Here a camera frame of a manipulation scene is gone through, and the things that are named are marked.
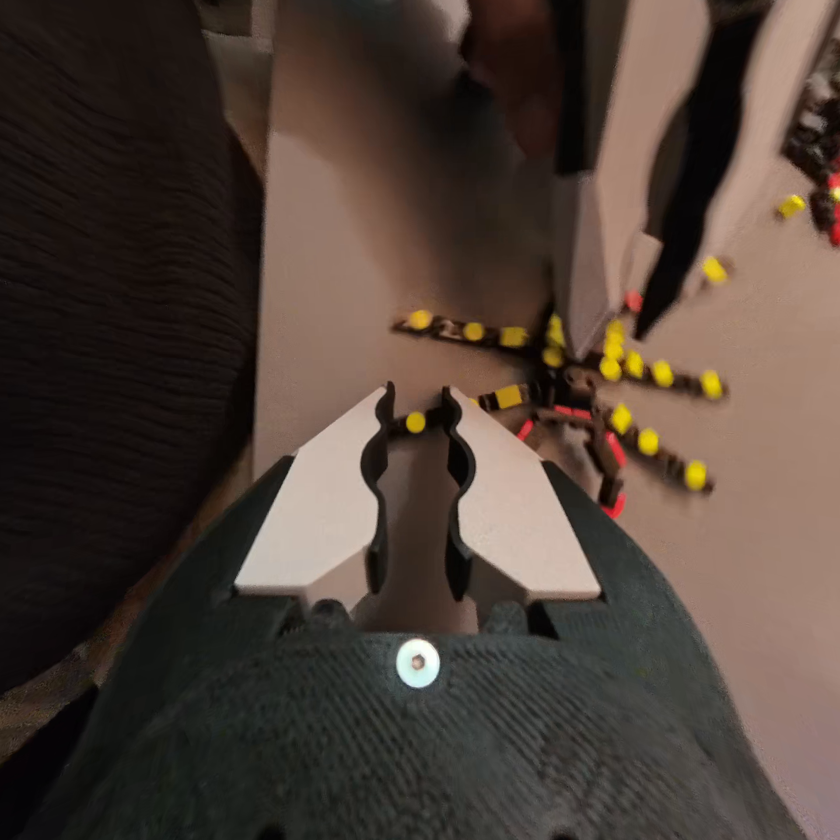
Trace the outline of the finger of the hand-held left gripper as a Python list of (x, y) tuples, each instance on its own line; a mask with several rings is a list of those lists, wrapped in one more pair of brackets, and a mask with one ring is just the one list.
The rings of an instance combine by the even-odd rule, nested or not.
[(708, 258), (729, 248), (766, 185), (802, 99), (805, 79), (831, 38), (838, 2), (743, 3), (716, 22), (699, 74), (667, 140), (665, 194), (654, 214), (662, 248), (647, 277), (637, 340), (699, 290)]
[(648, 218), (659, 146), (690, 92), (710, 34), (707, 2), (625, 2), (595, 168), (556, 175), (553, 163), (553, 297), (567, 354), (576, 360), (590, 352), (617, 310)]

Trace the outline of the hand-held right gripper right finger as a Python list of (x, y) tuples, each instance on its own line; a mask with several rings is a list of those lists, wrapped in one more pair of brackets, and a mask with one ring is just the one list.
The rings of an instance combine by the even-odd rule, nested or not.
[(444, 567), (457, 602), (588, 602), (602, 587), (538, 455), (454, 386), (441, 395), (448, 512)]

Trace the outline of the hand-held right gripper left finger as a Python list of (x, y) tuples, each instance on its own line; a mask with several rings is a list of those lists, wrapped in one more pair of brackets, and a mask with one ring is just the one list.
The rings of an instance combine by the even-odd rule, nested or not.
[(288, 459), (288, 470), (240, 567), (241, 595), (366, 597), (387, 573), (387, 382)]

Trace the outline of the black yellow red lego model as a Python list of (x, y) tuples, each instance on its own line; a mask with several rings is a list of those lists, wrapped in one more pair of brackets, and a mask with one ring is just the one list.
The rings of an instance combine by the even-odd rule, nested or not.
[(601, 478), (597, 503), (609, 517), (618, 518), (626, 504), (627, 455), (667, 486), (691, 494), (708, 497), (717, 482), (703, 460), (684, 458), (667, 447), (655, 429), (637, 422), (626, 404), (603, 401), (601, 386), (629, 382), (707, 403), (725, 401), (730, 395), (728, 384), (714, 370), (692, 374), (665, 360), (648, 363), (639, 352), (627, 348), (623, 316), (640, 314), (643, 303), (640, 292), (628, 292), (618, 314), (602, 329), (601, 340), (580, 361), (567, 354), (563, 322), (552, 304), (534, 330), (453, 320), (426, 309), (397, 318), (391, 330), (499, 351), (532, 363), (533, 373), (526, 381), (473, 396), (470, 401), (488, 414), (527, 408), (528, 418), (516, 436), (532, 449), (540, 447), (541, 435), (551, 428), (574, 428), (585, 434), (586, 454)]

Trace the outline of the pile of loose lego pieces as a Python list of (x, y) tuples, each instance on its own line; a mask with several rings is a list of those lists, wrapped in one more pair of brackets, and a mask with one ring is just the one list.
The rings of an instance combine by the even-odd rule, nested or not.
[(816, 232), (839, 248), (839, 37), (832, 35), (805, 79), (782, 154), (810, 183), (785, 198), (777, 214), (808, 211)]

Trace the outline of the person's black knit clothing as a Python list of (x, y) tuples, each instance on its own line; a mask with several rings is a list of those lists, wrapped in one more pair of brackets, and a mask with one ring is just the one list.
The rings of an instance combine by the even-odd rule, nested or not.
[(261, 186), (194, 2), (2, 2), (1, 678), (87, 641), (253, 417)]

